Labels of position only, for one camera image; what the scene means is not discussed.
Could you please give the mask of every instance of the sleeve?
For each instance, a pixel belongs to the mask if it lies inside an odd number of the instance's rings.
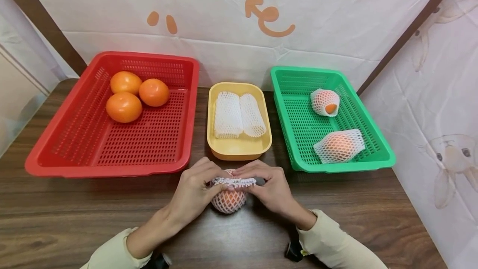
[[[126,229],[98,247],[89,262],[81,269],[140,269],[144,267],[151,259],[152,253],[144,259],[135,259],[126,247],[126,238],[136,229],[137,227]]]
[[[321,210],[311,210],[317,222],[309,231],[299,232],[299,241],[308,254],[314,254],[331,269],[387,269],[371,250],[355,240]]]

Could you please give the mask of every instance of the white backdrop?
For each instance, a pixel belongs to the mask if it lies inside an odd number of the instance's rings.
[[[274,65],[322,67],[358,89],[429,0],[40,1],[86,62],[108,50],[191,56],[201,86],[263,89]]]
[[[444,0],[362,95],[450,269],[478,264],[478,0]]]

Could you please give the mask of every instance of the brown wooden tabletop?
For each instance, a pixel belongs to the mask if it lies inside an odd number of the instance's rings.
[[[78,269],[94,250],[125,228],[138,226],[173,196],[180,174],[68,180],[32,177],[29,151],[76,80],[60,83],[0,159],[0,269]],[[353,174],[306,174],[290,169],[272,93],[266,93],[272,147],[261,157],[282,166],[296,199],[322,209],[392,269],[446,268],[391,169]],[[191,163],[203,156],[222,168],[207,145],[207,89],[199,89]],[[233,215],[211,208],[161,247],[172,268],[325,268],[313,257],[283,254],[292,225],[249,197]]]

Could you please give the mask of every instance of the green plastic basket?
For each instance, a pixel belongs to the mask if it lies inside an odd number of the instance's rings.
[[[306,172],[373,171],[395,164],[390,148],[348,79],[339,71],[320,68],[273,67],[274,100],[292,168]],[[322,117],[312,110],[310,94],[322,88],[340,96],[336,117]],[[348,163],[322,164],[315,143],[333,131],[359,129],[365,150]]]

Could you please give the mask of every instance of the red plastic basket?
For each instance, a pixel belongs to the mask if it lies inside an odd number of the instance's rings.
[[[144,105],[129,124],[106,113],[110,78],[130,71],[158,78],[170,89],[160,108]],[[30,152],[25,168],[35,176],[66,178],[168,174],[189,162],[199,64],[195,59],[132,52],[97,55]]]

